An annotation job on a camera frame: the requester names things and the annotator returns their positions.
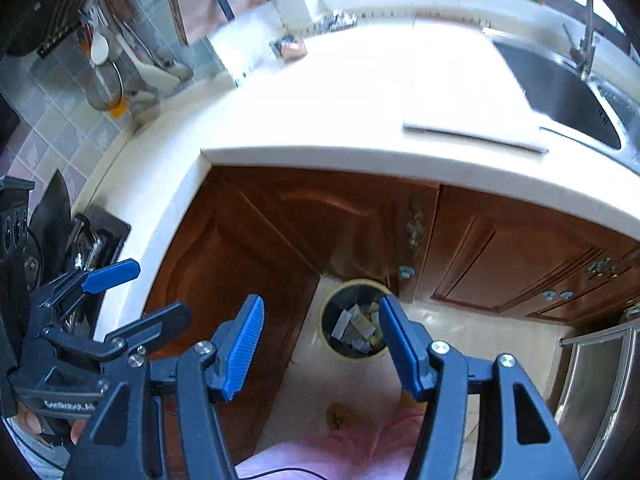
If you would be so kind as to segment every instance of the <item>cabinet knob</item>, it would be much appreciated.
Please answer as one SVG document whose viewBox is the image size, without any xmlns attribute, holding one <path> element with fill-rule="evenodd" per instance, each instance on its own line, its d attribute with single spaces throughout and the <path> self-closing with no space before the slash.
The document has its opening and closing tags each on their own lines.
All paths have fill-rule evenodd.
<svg viewBox="0 0 640 480">
<path fill-rule="evenodd" d="M 398 276 L 400 276 L 402 280 L 408 280 L 415 276 L 415 269 L 407 265 L 401 265 L 398 267 Z"/>
</svg>

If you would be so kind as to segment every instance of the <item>white countertop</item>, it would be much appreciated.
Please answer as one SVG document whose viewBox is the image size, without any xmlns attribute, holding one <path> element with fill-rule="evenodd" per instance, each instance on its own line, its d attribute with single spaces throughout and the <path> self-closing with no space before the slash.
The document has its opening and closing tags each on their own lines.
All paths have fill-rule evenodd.
<svg viewBox="0 0 640 480">
<path fill-rule="evenodd" d="M 138 279 L 106 293 L 95 338 L 140 316 L 212 164 L 438 181 L 548 206 L 640 240 L 640 176 L 573 140 L 540 131 L 549 150 L 540 154 L 404 131 L 408 77 L 416 64 L 438 62 L 424 59 L 414 40 L 410 22 L 311 38 L 305 59 L 286 66 L 274 61 L 240 88 L 229 88 L 228 78 L 221 77 L 164 103 L 161 115 L 120 152 L 92 199 L 131 224 L 120 258 L 135 258 L 142 267 Z M 450 76 L 464 84 L 465 74 L 455 65 Z"/>
</svg>

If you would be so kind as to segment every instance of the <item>trash can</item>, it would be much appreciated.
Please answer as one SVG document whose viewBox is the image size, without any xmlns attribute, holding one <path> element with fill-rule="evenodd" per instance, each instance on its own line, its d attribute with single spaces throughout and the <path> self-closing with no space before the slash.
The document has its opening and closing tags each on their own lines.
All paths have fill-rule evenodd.
<svg viewBox="0 0 640 480">
<path fill-rule="evenodd" d="M 387 352 L 378 322 L 380 300 L 391 291 L 373 280 L 349 280 L 320 310 L 319 332 L 329 348 L 350 360 L 369 359 Z"/>
</svg>

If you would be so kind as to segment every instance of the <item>kitchen utensil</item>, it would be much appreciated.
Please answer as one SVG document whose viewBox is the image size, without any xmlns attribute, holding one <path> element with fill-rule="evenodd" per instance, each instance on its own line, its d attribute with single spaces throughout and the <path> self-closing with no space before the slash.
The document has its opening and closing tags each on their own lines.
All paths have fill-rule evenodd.
<svg viewBox="0 0 640 480">
<path fill-rule="evenodd" d="M 193 69 L 190 66 L 183 65 L 175 59 L 161 59 L 160 57 L 156 56 L 156 54 L 154 54 L 151 49 L 149 49 L 149 47 L 145 45 L 145 43 L 140 39 L 139 35 L 136 34 L 136 31 L 133 30 L 133 28 L 131 28 L 128 23 L 120 22 L 117 18 L 115 19 L 116 22 L 122 26 L 123 34 L 126 33 L 131 38 L 131 43 L 140 48 L 143 53 L 146 54 L 148 60 L 151 61 L 155 66 L 178 76 L 181 82 L 185 82 L 193 77 Z"/>
<path fill-rule="evenodd" d="M 34 209 L 29 228 L 42 249 L 40 282 L 49 283 L 62 272 L 71 233 L 71 202 L 60 170 L 53 174 L 42 200 Z M 40 259 L 39 253 L 33 256 Z"/>
<path fill-rule="evenodd" d="M 91 43 L 91 61 L 96 65 L 102 65 L 109 59 L 109 43 L 97 30 L 94 32 L 94 40 Z"/>
<path fill-rule="evenodd" d="M 162 68 L 167 72 L 176 75 L 181 82 L 185 82 L 193 77 L 193 68 L 177 62 L 175 59 L 167 59 L 162 63 Z"/>
<path fill-rule="evenodd" d="M 115 108 L 122 100 L 122 78 L 115 63 L 107 61 L 96 65 L 84 92 L 86 100 L 96 110 L 105 112 Z"/>
<path fill-rule="evenodd" d="M 170 91 L 180 83 L 180 78 L 177 75 L 171 74 L 155 65 L 140 61 L 129 46 L 129 43 L 122 37 L 122 34 L 116 34 L 116 39 L 122 46 L 124 53 L 129 56 L 136 70 L 138 70 L 142 81 L 147 85 L 162 91 Z"/>
<path fill-rule="evenodd" d="M 102 11 L 98 7 L 95 7 L 95 9 L 99 23 L 97 30 L 100 31 L 100 34 L 107 40 L 107 44 L 109 45 L 109 61 L 116 61 L 122 54 L 122 47 L 116 40 L 114 33 L 109 29 L 107 19 L 104 17 Z"/>
<path fill-rule="evenodd" d="M 142 80 L 153 88 L 158 88 L 161 91 L 171 91 L 180 82 L 180 78 L 153 64 L 143 63 L 140 61 L 138 56 L 136 56 L 132 48 L 129 46 L 129 43 L 124 39 L 122 30 L 113 17 L 107 1 L 99 0 L 98 4 L 100 5 L 102 15 L 109 24 L 109 28 L 115 34 L 116 40 L 122 46 L 124 53 L 129 56 L 129 59 L 136 67 L 136 70 L 138 70 Z"/>
</svg>

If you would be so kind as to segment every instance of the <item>appliance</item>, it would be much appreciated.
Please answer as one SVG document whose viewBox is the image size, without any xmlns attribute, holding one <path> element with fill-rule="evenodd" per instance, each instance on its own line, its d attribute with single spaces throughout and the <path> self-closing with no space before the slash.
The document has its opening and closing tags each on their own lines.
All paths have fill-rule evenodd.
<svg viewBox="0 0 640 480">
<path fill-rule="evenodd" d="M 561 340 L 571 361 L 555 420 L 580 478 L 634 478 L 640 450 L 640 319 Z"/>
</svg>

